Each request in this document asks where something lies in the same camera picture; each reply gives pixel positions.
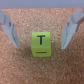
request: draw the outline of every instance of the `yellow-green block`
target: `yellow-green block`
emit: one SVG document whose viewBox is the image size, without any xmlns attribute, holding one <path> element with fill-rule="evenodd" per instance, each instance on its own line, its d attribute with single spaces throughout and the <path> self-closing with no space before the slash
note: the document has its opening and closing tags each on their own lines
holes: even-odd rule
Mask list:
<svg viewBox="0 0 84 84">
<path fill-rule="evenodd" d="M 50 32 L 32 33 L 31 50 L 34 57 L 50 57 L 51 56 Z"/>
</svg>

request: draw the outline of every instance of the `brown speckled surface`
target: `brown speckled surface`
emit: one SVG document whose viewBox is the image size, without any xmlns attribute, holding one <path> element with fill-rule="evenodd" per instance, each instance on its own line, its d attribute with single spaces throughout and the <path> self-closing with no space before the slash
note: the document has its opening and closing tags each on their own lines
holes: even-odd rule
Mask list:
<svg viewBox="0 0 84 84">
<path fill-rule="evenodd" d="M 61 49 L 64 24 L 76 8 L 3 9 L 10 14 L 20 39 L 15 48 L 0 31 L 0 84 L 84 84 L 84 24 L 65 50 Z M 52 56 L 35 58 L 32 32 L 51 32 Z"/>
</svg>

